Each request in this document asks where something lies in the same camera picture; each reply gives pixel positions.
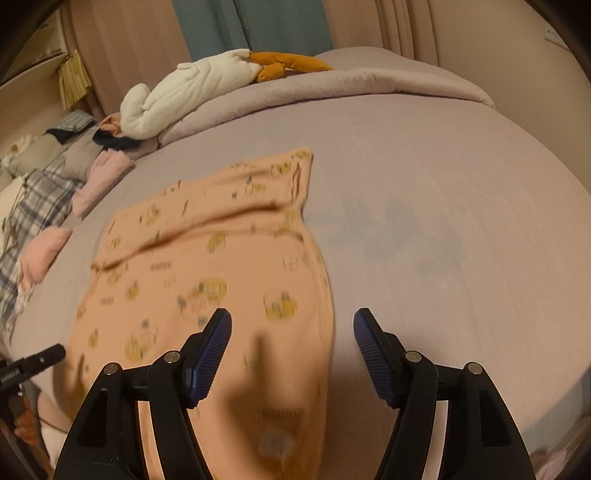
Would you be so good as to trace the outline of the peach cartoon print garment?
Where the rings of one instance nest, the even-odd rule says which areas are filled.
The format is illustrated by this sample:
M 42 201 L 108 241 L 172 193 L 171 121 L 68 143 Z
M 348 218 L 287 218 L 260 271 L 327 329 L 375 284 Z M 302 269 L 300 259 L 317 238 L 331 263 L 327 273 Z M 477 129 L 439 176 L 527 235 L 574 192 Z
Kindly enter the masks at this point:
M 223 308 L 228 347 L 189 411 L 213 477 L 318 477 L 335 320 L 301 217 L 311 163 L 308 149 L 240 162 L 113 216 L 66 347 L 67 415 L 105 364 L 151 364 Z

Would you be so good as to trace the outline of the peach pink folded garment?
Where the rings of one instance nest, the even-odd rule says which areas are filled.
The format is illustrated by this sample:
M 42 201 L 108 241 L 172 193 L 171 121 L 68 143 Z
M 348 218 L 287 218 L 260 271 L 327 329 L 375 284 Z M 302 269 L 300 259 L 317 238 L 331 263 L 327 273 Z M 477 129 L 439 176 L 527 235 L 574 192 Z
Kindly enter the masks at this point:
M 41 283 L 61 252 L 72 231 L 67 228 L 51 226 L 35 236 L 23 248 L 19 264 L 21 280 L 19 285 L 26 290 Z

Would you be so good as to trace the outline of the cream floral pillow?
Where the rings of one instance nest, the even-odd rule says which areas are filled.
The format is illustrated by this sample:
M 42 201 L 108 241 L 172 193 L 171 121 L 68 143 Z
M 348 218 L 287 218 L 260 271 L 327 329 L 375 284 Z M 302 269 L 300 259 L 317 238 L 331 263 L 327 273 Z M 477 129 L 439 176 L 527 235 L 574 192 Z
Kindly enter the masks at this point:
M 0 224 L 1 241 L 4 241 L 8 230 L 8 219 L 13 212 L 16 204 L 24 195 L 23 187 L 25 179 L 22 176 L 13 178 L 2 190 L 0 194 Z

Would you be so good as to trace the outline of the lilac bed sheet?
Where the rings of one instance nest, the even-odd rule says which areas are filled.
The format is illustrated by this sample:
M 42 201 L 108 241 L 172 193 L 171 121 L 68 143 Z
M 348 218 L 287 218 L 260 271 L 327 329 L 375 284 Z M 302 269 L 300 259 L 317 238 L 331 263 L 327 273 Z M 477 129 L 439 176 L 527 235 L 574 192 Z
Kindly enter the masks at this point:
M 325 52 L 332 70 L 459 77 L 394 53 Z M 82 220 L 4 334 L 13 356 L 67 347 L 113 216 L 180 181 L 294 150 L 312 154 L 301 217 L 322 254 L 334 341 L 315 479 L 369 479 L 394 413 L 353 338 L 367 307 L 434 362 L 481 363 L 530 448 L 590 367 L 590 196 L 535 137 L 484 104 L 406 94 L 275 107 L 163 146 Z

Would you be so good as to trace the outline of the grey lilac pillow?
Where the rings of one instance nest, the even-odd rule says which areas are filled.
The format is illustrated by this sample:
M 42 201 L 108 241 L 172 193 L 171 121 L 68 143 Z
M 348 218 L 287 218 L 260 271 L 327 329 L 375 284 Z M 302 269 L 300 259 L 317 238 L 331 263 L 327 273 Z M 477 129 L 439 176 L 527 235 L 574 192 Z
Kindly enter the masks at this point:
M 66 178 L 86 182 L 91 167 L 102 150 L 102 146 L 93 141 L 96 130 L 96 127 L 87 129 L 67 140 L 65 144 L 61 144 L 52 134 L 44 134 L 3 166 L 16 177 L 57 163 Z

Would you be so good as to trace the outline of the striped dark pillow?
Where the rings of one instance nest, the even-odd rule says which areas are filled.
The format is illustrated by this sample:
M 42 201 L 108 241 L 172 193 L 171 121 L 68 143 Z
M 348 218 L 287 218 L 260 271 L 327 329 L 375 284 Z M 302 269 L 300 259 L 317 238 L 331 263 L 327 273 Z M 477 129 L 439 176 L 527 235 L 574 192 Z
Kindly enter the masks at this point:
M 71 137 L 79 135 L 96 123 L 96 118 L 83 110 L 73 110 L 46 130 L 46 134 L 53 135 L 60 143 L 65 143 Z

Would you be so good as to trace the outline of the dark navy garment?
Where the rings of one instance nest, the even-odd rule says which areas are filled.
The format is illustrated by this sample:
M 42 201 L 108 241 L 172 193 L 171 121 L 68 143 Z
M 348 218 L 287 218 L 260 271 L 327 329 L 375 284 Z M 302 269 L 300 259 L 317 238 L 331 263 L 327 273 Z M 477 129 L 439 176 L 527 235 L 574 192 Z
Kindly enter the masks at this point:
M 131 139 L 127 136 L 116 137 L 106 130 L 97 129 L 92 140 L 99 145 L 103 150 L 128 151 L 136 149 L 141 142 L 139 140 Z

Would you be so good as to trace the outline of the white goose plush toy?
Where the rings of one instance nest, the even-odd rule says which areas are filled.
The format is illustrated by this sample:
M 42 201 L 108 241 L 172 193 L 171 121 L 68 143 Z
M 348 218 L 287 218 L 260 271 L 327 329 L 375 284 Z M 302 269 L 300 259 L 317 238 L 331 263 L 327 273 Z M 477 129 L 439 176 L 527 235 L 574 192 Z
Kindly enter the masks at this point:
M 119 108 L 120 129 L 124 136 L 143 141 L 159 135 L 204 103 L 253 82 L 331 70 L 315 57 L 249 49 L 180 63 L 155 87 L 139 83 L 128 90 Z

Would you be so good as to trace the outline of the yellow tasselled cloth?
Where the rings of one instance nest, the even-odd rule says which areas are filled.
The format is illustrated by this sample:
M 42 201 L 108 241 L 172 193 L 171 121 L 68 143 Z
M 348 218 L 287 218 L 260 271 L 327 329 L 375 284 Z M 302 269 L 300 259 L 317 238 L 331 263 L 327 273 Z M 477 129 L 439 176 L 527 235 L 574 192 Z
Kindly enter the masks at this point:
M 58 86 L 64 110 L 72 108 L 92 90 L 90 76 L 77 50 L 59 66 Z

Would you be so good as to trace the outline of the pink beige curtain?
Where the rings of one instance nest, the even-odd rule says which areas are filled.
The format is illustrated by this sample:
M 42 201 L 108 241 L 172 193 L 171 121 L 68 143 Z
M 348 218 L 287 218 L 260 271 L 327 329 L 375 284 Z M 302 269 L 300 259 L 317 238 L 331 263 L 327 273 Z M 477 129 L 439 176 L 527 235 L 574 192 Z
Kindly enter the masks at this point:
M 190 57 L 174 1 L 66 1 L 64 35 L 87 68 L 103 113 L 118 110 L 138 83 L 155 86 Z M 375 46 L 436 65 L 431 5 L 427 1 L 321 1 L 332 48 Z

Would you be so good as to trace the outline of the teal curtain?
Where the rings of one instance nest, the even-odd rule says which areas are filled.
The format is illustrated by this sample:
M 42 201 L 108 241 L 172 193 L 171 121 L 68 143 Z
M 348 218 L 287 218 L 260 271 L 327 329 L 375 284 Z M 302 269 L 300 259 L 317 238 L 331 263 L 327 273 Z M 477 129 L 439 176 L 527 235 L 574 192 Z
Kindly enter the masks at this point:
M 308 56 L 332 49 L 318 0 L 177 0 L 172 6 L 193 60 L 240 48 Z

